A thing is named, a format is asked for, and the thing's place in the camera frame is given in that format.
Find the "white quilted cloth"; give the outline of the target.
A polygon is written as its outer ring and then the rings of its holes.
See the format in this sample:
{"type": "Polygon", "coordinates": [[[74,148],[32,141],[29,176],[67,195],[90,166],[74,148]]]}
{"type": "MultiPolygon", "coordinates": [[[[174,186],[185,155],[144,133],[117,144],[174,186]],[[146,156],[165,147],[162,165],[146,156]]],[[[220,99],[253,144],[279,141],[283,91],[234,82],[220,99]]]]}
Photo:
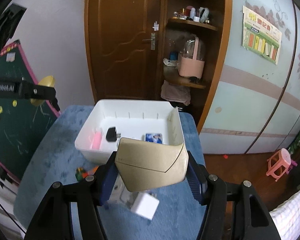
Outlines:
{"type": "Polygon", "coordinates": [[[297,239],[300,236],[300,190],[270,211],[270,215],[281,239],[297,239]]]}

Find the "white plastic bin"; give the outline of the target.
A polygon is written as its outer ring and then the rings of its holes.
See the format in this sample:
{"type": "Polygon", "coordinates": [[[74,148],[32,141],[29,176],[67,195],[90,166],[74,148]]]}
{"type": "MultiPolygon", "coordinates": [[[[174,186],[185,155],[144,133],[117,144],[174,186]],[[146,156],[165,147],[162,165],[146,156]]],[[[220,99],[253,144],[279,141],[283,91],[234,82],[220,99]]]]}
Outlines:
{"type": "Polygon", "coordinates": [[[110,127],[116,127],[124,138],[144,141],[146,133],[161,133],[164,145],[185,142],[178,110],[169,102],[104,99],[97,102],[83,124],[75,148],[92,163],[106,163],[119,144],[106,141],[110,127]],[[102,141],[98,150],[92,150],[89,138],[96,128],[102,128],[102,141]]]}

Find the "pink plastic stool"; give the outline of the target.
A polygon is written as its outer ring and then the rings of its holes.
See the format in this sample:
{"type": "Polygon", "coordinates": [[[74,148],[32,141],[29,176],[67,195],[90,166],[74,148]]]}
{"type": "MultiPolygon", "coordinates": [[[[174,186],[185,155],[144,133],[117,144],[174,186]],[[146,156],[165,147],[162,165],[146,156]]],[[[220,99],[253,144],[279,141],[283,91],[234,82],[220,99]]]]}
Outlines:
{"type": "Polygon", "coordinates": [[[275,152],[268,160],[268,170],[266,176],[271,176],[278,181],[284,174],[289,174],[289,172],[297,167],[298,164],[291,159],[290,153],[282,148],[275,152]]]}

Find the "green chalkboard pink frame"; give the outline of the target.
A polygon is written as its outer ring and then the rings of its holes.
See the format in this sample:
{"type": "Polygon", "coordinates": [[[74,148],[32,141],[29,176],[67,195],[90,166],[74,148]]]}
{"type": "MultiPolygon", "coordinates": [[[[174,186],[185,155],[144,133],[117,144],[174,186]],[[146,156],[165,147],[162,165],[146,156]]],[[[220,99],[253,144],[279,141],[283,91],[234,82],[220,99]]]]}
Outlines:
{"type": "MultiPolygon", "coordinates": [[[[38,83],[19,40],[1,50],[0,77],[38,83]]],[[[49,102],[34,106],[29,100],[0,99],[0,166],[13,180],[21,181],[37,147],[58,117],[49,102]]]]}

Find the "wooden corner shelf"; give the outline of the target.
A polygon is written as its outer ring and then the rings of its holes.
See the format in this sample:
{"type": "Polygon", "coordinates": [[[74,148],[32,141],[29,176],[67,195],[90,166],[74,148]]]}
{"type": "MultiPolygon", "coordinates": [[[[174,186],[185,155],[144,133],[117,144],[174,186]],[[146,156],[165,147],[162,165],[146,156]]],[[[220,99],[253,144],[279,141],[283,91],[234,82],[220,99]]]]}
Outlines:
{"type": "Polygon", "coordinates": [[[168,29],[189,33],[179,36],[183,42],[178,59],[172,65],[164,66],[164,78],[174,85],[205,89],[210,81],[207,71],[215,65],[209,58],[213,41],[217,41],[218,28],[206,23],[171,18],[167,23],[168,29]]]}

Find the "yellow round lid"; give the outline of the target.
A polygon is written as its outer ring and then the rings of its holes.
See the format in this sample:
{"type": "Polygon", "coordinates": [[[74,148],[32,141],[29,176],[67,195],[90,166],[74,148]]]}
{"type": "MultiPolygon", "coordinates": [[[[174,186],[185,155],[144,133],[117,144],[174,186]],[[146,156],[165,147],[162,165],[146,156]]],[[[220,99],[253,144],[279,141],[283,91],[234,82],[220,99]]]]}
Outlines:
{"type": "Polygon", "coordinates": [[[31,104],[39,106],[45,101],[52,103],[56,99],[56,90],[54,88],[55,82],[55,78],[52,75],[49,75],[41,79],[38,84],[31,85],[31,104]]]}

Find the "white charger cube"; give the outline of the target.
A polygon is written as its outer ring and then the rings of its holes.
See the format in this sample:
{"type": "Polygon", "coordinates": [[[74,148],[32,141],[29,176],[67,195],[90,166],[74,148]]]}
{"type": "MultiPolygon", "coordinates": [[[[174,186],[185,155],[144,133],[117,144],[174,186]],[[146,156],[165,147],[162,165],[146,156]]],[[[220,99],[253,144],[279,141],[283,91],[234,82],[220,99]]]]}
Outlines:
{"type": "Polygon", "coordinates": [[[139,192],[130,207],[130,211],[140,217],[152,220],[160,201],[146,192],[139,192]]]}

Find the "pink hair roller clip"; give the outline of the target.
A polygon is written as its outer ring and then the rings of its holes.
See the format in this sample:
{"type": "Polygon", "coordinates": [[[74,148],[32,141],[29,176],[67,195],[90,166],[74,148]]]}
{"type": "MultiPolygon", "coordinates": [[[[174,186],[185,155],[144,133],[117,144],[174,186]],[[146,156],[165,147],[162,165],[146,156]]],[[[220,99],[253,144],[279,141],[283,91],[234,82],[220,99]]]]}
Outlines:
{"type": "Polygon", "coordinates": [[[89,138],[90,139],[90,148],[92,150],[98,150],[100,148],[101,141],[102,141],[102,135],[103,135],[102,128],[96,128],[93,131],[92,136],[89,138]]]}

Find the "colourful puzzle cube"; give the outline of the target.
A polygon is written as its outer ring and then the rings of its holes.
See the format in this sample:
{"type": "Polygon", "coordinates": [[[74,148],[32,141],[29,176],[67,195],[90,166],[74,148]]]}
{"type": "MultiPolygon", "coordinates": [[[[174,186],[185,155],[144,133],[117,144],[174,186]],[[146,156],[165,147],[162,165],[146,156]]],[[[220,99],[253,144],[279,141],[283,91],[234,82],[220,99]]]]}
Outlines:
{"type": "Polygon", "coordinates": [[[82,181],[85,179],[87,176],[94,175],[94,173],[97,171],[98,166],[95,166],[91,170],[87,171],[83,167],[78,167],[76,169],[75,177],[77,181],[82,181]]]}

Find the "tan paper envelope box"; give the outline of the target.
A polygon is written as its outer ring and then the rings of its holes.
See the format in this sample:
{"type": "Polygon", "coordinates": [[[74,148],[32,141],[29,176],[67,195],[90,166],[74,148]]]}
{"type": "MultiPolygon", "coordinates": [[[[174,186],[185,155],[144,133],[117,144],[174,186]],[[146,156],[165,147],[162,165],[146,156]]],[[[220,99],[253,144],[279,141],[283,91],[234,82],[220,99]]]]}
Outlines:
{"type": "Polygon", "coordinates": [[[115,165],[130,192],[156,189],[184,181],[189,155],[184,143],[163,145],[122,138],[115,165]]]}

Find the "brown wooden door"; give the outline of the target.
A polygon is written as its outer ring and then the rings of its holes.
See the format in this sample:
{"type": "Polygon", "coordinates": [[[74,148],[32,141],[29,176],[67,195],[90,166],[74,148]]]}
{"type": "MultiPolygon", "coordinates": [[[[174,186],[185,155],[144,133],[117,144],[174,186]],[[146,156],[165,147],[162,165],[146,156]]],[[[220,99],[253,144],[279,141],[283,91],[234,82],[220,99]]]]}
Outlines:
{"type": "Polygon", "coordinates": [[[165,0],[85,0],[84,31],[95,101],[157,100],[165,0]]]}

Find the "blue photo card box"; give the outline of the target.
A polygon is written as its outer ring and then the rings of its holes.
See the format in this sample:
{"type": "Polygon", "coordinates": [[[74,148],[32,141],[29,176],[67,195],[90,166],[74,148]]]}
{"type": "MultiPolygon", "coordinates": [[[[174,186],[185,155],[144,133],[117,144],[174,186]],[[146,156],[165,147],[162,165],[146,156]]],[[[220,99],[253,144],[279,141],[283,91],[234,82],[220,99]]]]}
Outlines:
{"type": "Polygon", "coordinates": [[[162,134],[161,133],[146,133],[146,142],[153,142],[156,144],[162,144],[162,134]]]}

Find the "small items on shelf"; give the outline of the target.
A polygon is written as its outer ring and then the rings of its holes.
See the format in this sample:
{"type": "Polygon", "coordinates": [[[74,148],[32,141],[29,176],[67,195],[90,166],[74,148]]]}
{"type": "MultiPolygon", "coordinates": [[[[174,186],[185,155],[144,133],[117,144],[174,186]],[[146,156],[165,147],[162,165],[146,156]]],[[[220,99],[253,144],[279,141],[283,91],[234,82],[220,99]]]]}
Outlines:
{"type": "Polygon", "coordinates": [[[173,13],[173,19],[189,20],[197,23],[210,24],[210,10],[208,8],[200,7],[196,9],[193,6],[181,8],[179,11],[173,13]]]}

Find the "colourful wall poster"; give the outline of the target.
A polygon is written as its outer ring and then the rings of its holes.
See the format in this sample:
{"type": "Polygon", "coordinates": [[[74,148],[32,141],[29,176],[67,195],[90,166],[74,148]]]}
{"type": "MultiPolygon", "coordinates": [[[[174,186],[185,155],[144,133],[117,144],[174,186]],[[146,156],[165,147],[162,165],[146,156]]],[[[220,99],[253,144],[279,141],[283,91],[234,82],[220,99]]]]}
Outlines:
{"type": "Polygon", "coordinates": [[[281,49],[281,31],[248,7],[243,6],[242,11],[242,46],[277,65],[281,49]]]}

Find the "pink folded cloth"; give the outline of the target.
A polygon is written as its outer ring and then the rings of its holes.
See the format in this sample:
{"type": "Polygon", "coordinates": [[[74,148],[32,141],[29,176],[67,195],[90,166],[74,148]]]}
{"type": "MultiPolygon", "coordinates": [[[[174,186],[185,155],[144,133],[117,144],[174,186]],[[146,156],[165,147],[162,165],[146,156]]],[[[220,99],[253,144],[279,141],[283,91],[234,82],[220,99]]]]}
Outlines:
{"type": "Polygon", "coordinates": [[[185,106],[188,106],[191,102],[189,87],[174,85],[166,80],[162,84],[160,96],[169,102],[183,103],[185,106]]]}

